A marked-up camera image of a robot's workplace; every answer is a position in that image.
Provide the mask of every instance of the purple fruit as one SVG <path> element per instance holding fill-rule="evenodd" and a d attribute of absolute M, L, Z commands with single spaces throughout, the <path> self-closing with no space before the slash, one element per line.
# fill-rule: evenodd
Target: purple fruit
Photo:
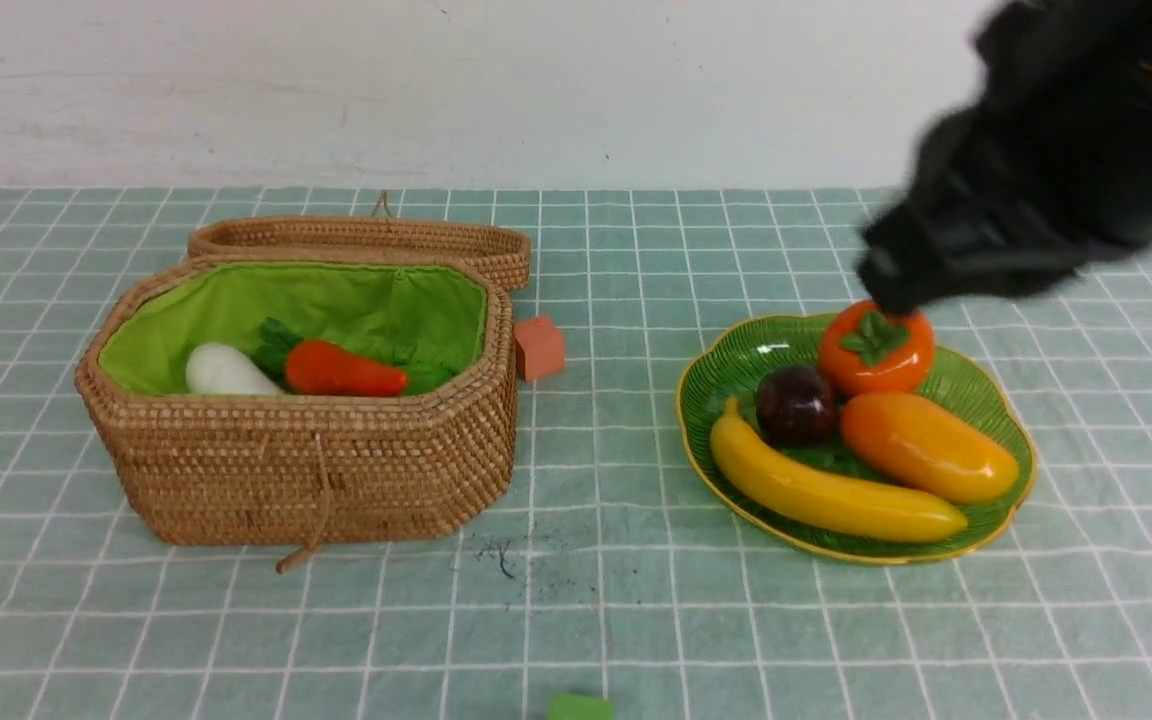
<path fill-rule="evenodd" d="M 838 427 L 833 388 L 812 365 L 786 365 L 758 384 L 755 397 L 764 441 L 801 447 L 826 441 Z"/>

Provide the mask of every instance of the woven basket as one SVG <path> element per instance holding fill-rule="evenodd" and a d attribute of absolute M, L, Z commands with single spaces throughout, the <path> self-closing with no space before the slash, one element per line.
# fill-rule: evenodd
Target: woven basket
<path fill-rule="evenodd" d="M 290 544 L 285 573 L 325 543 L 442 537 L 508 487 L 518 392 L 506 291 L 488 291 L 483 354 L 465 373 L 407 397 L 131 395 L 97 357 L 146 301 L 220 264 L 318 260 L 429 265 L 409 253 L 349 258 L 294 247 L 200 256 L 134 286 L 109 311 L 74 381 L 128 502 L 161 541 Z"/>
<path fill-rule="evenodd" d="M 379 217 L 384 209 L 387 217 Z M 526 287 L 531 242 L 526 234 L 494 225 L 452 223 L 388 217 L 387 195 L 371 217 L 285 215 L 237 218 L 198 228 L 189 236 L 189 258 L 230 255 L 259 247 L 316 247 L 326 250 L 382 249 L 426 260 L 462 260 L 505 291 Z"/>

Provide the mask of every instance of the plate yellow rim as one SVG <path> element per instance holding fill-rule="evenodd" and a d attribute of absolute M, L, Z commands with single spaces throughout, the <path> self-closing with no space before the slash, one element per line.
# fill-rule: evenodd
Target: plate yellow rim
<path fill-rule="evenodd" d="M 835 314 L 838 313 L 758 314 L 755 318 L 750 318 L 748 320 L 741 320 L 741 323 L 732 325 L 732 327 L 723 331 L 721 336 L 718 336 L 717 341 L 710 343 L 707 350 L 704 350 L 700 355 L 696 355 L 695 357 L 691 358 L 690 363 L 687 363 L 685 369 L 682 370 L 682 374 L 679 377 L 679 384 L 675 387 L 675 393 L 673 393 L 673 411 L 675 411 L 675 418 L 679 422 L 679 432 L 682 434 L 682 447 L 684 447 L 684 452 L 687 454 L 687 462 L 689 462 L 691 469 L 695 470 L 696 475 L 700 477 L 700 480 L 705 483 L 705 487 L 708 487 L 708 492 L 714 493 L 714 495 L 718 497 L 718 500 L 727 506 L 728 510 L 735 511 L 736 515 L 740 515 L 741 518 L 744 518 L 751 525 L 761 529 L 763 532 L 768 533 L 772 537 L 780 538 L 781 541 L 786 541 L 790 544 L 790 546 L 797 550 L 813 553 L 813 555 L 828 558 L 831 560 L 854 562 L 855 564 L 882 564 L 882 566 L 922 564 L 922 562 L 940 562 L 943 560 L 953 560 L 955 558 L 969 555 L 969 553 L 976 552 L 977 550 L 987 546 L 987 544 L 995 541 L 998 538 L 1002 536 L 1002 533 L 1007 532 L 1007 528 L 1011 526 L 1011 521 L 1016 518 L 1016 511 L 1020 510 L 1020 507 L 1024 505 L 1025 500 L 1029 499 L 1029 492 L 1033 491 L 1034 488 L 1034 478 L 1038 477 L 1038 452 L 1034 448 L 1033 438 L 1029 435 L 1029 430 L 1025 429 L 1025 425 L 1021 423 L 1020 418 L 1016 418 L 1015 411 L 1011 410 L 1011 402 L 1007 401 L 1007 393 L 1005 392 L 1005 389 L 1002 389 L 1002 387 L 998 386 L 996 379 L 993 378 L 992 374 L 986 372 L 986 369 L 982 367 L 977 363 L 977 361 L 970 359 L 970 357 L 961 354 L 960 351 L 952 350 L 952 348 L 942 347 L 940 344 L 935 347 L 935 350 L 938 353 L 948 353 L 950 355 L 956 355 L 963 361 L 968 361 L 968 363 L 972 365 L 975 369 L 980 370 L 980 374 L 983 374 L 984 378 L 986 378 L 987 381 L 990 381 L 991 386 L 993 386 L 993 389 L 995 389 L 995 392 L 998 393 L 998 396 L 1005 401 L 1002 402 L 1002 406 L 1005 407 L 1005 410 L 1007 412 L 1007 419 L 1011 420 L 1011 423 L 1016 425 L 1016 429 L 1020 429 L 1020 435 L 1024 438 L 1025 447 L 1028 447 L 1029 457 L 1031 458 L 1029 462 L 1029 476 L 1025 477 L 1024 479 L 1025 487 L 1021 490 L 1020 497 L 1016 497 L 1016 501 L 1011 503 L 1011 509 L 1007 510 L 1007 515 L 1001 521 L 1001 523 L 998 523 L 998 528 L 993 530 L 992 533 L 988 533 L 987 537 L 980 538 L 979 541 L 975 541 L 972 544 L 969 544 L 969 546 L 964 546 L 957 550 L 938 552 L 934 553 L 934 555 L 872 558 L 869 555 L 854 555 L 854 553 L 850 552 L 838 552 L 836 550 L 820 547 L 818 546 L 818 544 L 814 543 L 804 541 L 804 539 L 796 538 L 791 535 L 788 535 L 787 532 L 783 532 L 783 530 L 778 530 L 768 525 L 767 523 L 764 523 L 763 520 L 758 520 L 753 514 L 751 514 L 751 511 L 742 509 L 742 507 L 737 505 L 735 501 L 733 501 L 730 497 L 727 497 L 727 493 L 719 491 L 718 486 L 713 483 L 713 480 L 708 478 L 708 475 L 706 475 L 704 470 L 700 470 L 699 462 L 696 462 L 696 454 L 694 450 L 691 450 L 691 441 L 687 439 L 687 424 L 684 415 L 682 414 L 682 388 L 684 388 L 684 382 L 687 382 L 687 376 L 691 374 L 691 370 L 692 367 L 695 367 L 696 363 L 700 363 L 700 361 L 705 359 L 705 357 L 707 357 L 710 353 L 714 351 L 714 348 L 718 348 L 720 344 L 722 344 L 722 342 L 727 339 L 727 336 L 729 336 L 732 333 L 735 333 L 741 328 L 744 328 L 746 325 L 755 323 L 766 323 L 767 320 L 813 320 L 819 318 L 826 318 L 826 316 L 835 316 Z"/>

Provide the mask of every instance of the basket string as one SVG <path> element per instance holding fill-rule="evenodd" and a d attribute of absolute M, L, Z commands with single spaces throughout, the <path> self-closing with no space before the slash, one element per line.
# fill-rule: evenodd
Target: basket string
<path fill-rule="evenodd" d="M 319 479 L 323 482 L 323 495 L 320 495 L 319 501 L 319 524 L 317 524 L 314 533 L 310 536 L 310 539 L 305 544 L 302 544 L 300 548 L 287 558 L 278 561 L 275 569 L 279 575 L 287 573 L 291 568 L 296 568 L 297 564 L 301 564 L 301 562 L 313 555 L 319 550 L 323 535 L 328 529 L 328 518 L 332 516 L 332 480 L 328 478 L 328 461 L 323 456 L 323 437 L 319 433 L 314 433 L 314 450 L 319 455 Z"/>
<path fill-rule="evenodd" d="M 379 213 L 380 209 L 385 209 L 385 215 L 388 215 L 389 218 L 394 217 L 393 211 L 389 210 L 389 191 L 388 190 L 381 190 L 380 191 L 380 197 L 378 197 L 378 199 L 376 199 L 376 205 L 371 206 L 371 217 L 376 218 L 376 213 Z"/>

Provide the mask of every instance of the green checkered tablecloth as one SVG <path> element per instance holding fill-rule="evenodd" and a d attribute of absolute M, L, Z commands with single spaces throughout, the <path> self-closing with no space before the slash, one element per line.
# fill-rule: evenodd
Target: green checkered tablecloth
<path fill-rule="evenodd" d="M 751 314 L 861 295 L 881 190 L 391 195 L 535 238 L 508 495 L 442 541 L 169 548 L 129 511 L 73 363 L 187 234 L 366 214 L 333 188 L 0 188 L 0 720 L 1152 720 L 1152 253 L 1047 300 L 932 310 L 1041 453 L 1011 531 L 923 568 L 817 562 L 733 518 L 682 455 L 681 370 Z"/>

